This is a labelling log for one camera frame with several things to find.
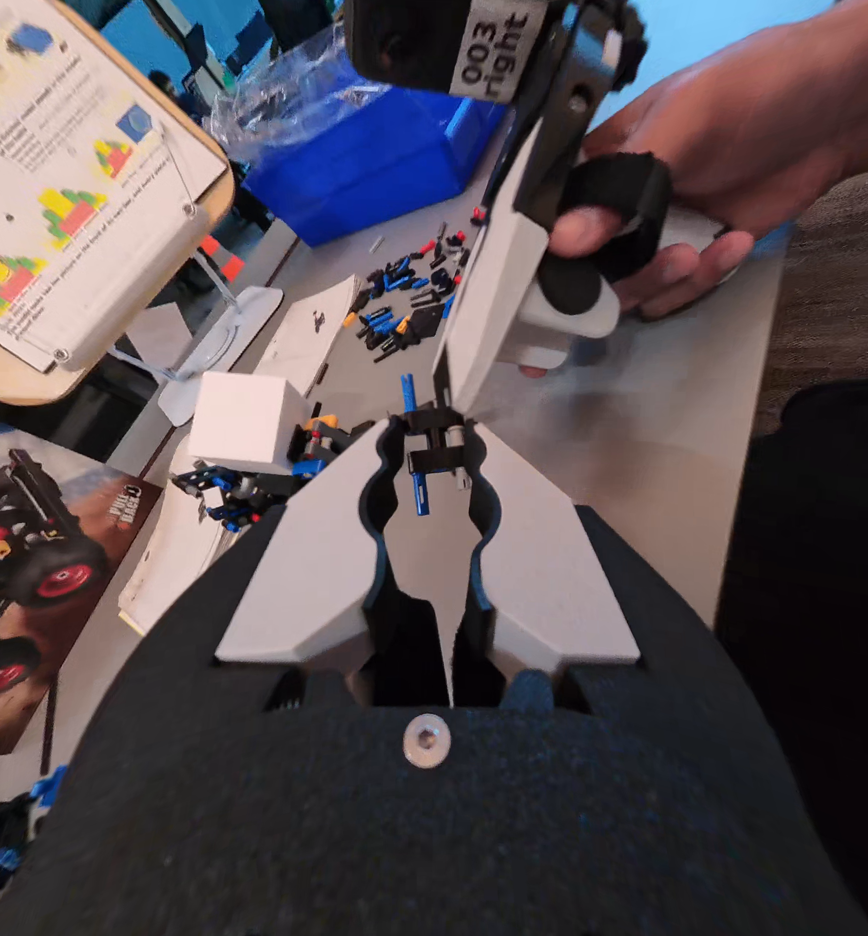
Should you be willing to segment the clear plastic bag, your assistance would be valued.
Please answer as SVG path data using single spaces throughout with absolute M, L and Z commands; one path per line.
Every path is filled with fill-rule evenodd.
M 310 142 L 390 89 L 355 71 L 337 23 L 253 64 L 231 90 L 217 93 L 203 128 L 231 159 L 253 162 L 266 149 Z

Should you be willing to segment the open instruction booklet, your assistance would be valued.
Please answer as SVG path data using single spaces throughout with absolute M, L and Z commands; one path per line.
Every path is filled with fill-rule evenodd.
M 172 476 L 195 471 L 196 462 L 238 474 L 291 475 L 288 450 L 297 429 L 311 418 L 309 392 L 318 383 L 363 280 L 346 277 L 333 287 L 289 306 L 277 290 L 250 287 L 239 298 L 239 331 L 264 312 L 284 316 L 251 374 L 209 370 L 182 390 L 174 386 L 174 415 L 192 423 L 174 452 Z M 215 520 L 226 494 L 216 485 L 193 494 L 173 480 L 164 489 L 159 521 L 119 599 L 119 614 L 144 635 L 206 568 L 234 543 L 243 525 Z

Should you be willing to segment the pile of small lego pieces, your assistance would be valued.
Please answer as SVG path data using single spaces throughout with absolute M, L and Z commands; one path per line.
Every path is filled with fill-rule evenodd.
M 472 248 L 487 220 L 475 206 L 466 228 L 442 223 L 437 235 L 368 275 L 356 292 L 343 322 L 368 352 L 372 363 L 383 361 L 436 338 L 458 300 Z M 403 337 L 405 322 L 417 308 L 445 303 L 437 335 L 417 345 Z

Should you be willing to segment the lego assembly with yellow axle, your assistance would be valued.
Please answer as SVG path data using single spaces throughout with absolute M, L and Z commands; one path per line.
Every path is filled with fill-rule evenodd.
M 321 474 L 361 435 L 374 425 L 360 423 L 353 430 L 341 429 L 335 415 L 314 415 L 303 426 L 294 428 L 287 459 L 292 477 L 309 481 Z

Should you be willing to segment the person's right hand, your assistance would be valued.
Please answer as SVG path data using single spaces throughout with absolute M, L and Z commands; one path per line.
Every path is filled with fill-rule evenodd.
M 586 135 L 586 159 L 655 156 L 675 201 L 727 231 L 702 249 L 659 250 L 614 284 L 620 311 L 653 320 L 709 294 L 834 185 L 838 137 L 867 89 L 868 2 L 841 2 L 663 79 Z

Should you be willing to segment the white stand base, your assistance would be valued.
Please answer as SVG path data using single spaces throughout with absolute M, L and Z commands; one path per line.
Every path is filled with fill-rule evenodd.
M 172 427 L 193 418 L 202 376 L 230 371 L 283 298 L 284 291 L 274 287 L 248 287 L 238 294 L 159 393 L 159 409 Z

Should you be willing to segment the grey black lego chassis assembly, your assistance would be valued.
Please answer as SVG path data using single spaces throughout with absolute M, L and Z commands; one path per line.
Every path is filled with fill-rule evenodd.
M 309 484 L 287 474 L 249 473 L 198 460 L 191 471 L 170 474 L 170 482 L 201 502 L 202 515 L 228 532 L 256 524 L 272 507 L 282 507 Z

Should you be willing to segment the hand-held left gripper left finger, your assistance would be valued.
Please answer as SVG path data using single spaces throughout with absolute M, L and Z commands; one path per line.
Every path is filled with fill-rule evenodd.
M 384 528 L 397 509 L 402 421 L 372 424 L 290 498 L 216 649 L 223 664 L 339 673 L 363 705 L 381 701 L 406 595 Z

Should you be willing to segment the black square lego plate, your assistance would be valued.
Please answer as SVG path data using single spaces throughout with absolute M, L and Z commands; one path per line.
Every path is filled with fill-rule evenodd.
M 403 337 L 408 345 L 417 345 L 437 335 L 445 303 L 417 308 L 405 322 Z

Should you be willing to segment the person's black trousers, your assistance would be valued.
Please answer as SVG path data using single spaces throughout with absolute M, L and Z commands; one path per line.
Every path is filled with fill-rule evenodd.
M 716 629 L 868 916 L 868 379 L 800 391 L 751 443 Z

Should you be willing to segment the small black lego subassembly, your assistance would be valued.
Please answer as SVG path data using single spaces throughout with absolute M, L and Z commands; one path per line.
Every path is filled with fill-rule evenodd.
M 424 444 L 406 452 L 407 471 L 413 482 L 416 513 L 430 514 L 428 476 L 451 474 L 457 489 L 472 490 L 472 477 L 466 469 L 463 416 L 452 407 L 447 379 L 435 381 L 433 400 L 419 404 L 414 376 L 400 377 L 404 412 L 401 415 L 405 437 Z

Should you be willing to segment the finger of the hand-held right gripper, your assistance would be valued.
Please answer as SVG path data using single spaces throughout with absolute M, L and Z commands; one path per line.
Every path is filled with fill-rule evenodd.
M 548 245 L 545 227 L 514 210 L 542 123 L 538 119 L 498 188 L 433 362 L 438 401 L 462 415 L 471 414 Z

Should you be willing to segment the blue plastic bin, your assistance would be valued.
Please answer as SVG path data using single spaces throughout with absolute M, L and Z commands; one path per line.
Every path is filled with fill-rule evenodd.
M 245 187 L 316 248 L 462 194 L 506 111 L 389 90 L 308 142 L 266 150 Z

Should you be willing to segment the lego set box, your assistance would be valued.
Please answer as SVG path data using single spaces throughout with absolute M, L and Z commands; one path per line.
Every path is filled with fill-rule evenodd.
M 0 422 L 0 755 L 24 735 L 160 495 Z

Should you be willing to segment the pile of lego beams and panels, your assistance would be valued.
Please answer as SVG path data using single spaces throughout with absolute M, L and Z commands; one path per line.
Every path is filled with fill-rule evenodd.
M 31 843 L 39 837 L 66 772 L 67 765 L 60 765 L 36 781 L 29 792 L 0 802 L 0 891 L 15 876 Z

